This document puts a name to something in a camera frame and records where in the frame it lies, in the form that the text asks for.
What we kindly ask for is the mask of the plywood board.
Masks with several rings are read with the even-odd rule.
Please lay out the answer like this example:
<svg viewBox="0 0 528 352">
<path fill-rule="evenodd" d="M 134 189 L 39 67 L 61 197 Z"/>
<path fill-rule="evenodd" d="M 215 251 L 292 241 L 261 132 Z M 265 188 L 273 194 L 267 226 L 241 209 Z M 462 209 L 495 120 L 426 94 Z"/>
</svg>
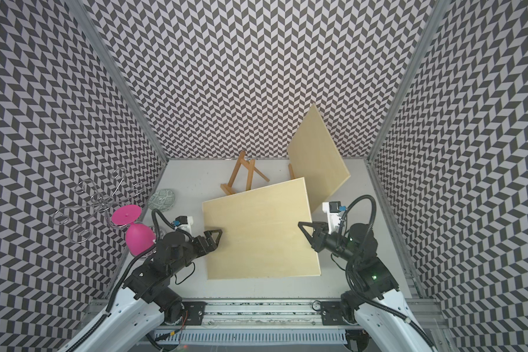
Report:
<svg viewBox="0 0 528 352">
<path fill-rule="evenodd" d="M 210 280 L 321 275 L 318 254 L 298 226 L 311 220 L 304 179 L 209 200 L 202 212 L 206 229 L 222 231 L 206 258 Z"/>
<path fill-rule="evenodd" d="M 311 212 L 328 201 L 351 176 L 314 104 L 293 135 L 287 154 L 294 176 L 305 179 Z"/>
</svg>

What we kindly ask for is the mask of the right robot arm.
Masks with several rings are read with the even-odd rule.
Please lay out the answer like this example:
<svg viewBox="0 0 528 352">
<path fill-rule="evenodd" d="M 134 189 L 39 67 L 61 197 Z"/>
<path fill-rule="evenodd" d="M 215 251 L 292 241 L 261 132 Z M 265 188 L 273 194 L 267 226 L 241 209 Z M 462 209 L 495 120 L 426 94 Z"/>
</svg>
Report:
<svg viewBox="0 0 528 352">
<path fill-rule="evenodd" d="M 399 284 L 377 255 L 373 226 L 377 215 L 371 195 L 344 207 L 323 204 L 326 221 L 299 222 L 312 249 L 345 261 L 348 291 L 340 296 L 342 318 L 360 326 L 382 351 L 435 351 L 436 344 L 419 325 Z"/>
</svg>

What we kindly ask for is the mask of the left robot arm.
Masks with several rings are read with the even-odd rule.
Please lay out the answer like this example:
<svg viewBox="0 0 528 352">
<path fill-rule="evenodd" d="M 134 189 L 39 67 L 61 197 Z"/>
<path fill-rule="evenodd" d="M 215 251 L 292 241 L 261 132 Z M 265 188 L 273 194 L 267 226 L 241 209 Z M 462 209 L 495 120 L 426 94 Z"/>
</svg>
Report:
<svg viewBox="0 0 528 352">
<path fill-rule="evenodd" d="M 159 209 L 151 212 L 152 246 L 129 263 L 114 286 L 107 305 L 62 351 L 129 351 L 142 338 L 164 351 L 152 332 L 163 323 L 186 326 L 183 299 L 170 288 L 170 281 L 184 268 L 218 249 L 223 231 L 206 230 L 194 237 Z"/>
</svg>

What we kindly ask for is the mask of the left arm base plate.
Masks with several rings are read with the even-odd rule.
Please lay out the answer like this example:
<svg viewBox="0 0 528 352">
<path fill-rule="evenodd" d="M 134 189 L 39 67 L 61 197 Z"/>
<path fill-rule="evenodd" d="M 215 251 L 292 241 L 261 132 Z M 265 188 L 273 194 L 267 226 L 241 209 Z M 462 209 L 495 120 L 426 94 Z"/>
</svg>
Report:
<svg viewBox="0 0 528 352">
<path fill-rule="evenodd" d="M 206 307 L 204 301 L 174 304 L 165 312 L 164 322 L 172 326 L 201 326 Z"/>
</svg>

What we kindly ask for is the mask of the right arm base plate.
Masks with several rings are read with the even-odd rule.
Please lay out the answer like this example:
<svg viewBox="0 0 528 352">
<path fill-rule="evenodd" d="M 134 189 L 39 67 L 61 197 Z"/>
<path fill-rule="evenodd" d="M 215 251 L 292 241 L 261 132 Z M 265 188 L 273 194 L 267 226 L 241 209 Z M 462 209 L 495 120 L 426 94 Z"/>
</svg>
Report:
<svg viewBox="0 0 528 352">
<path fill-rule="evenodd" d="M 343 316 L 339 301 L 320 301 L 319 310 L 324 326 L 356 326 L 357 323 L 349 321 Z"/>
</svg>

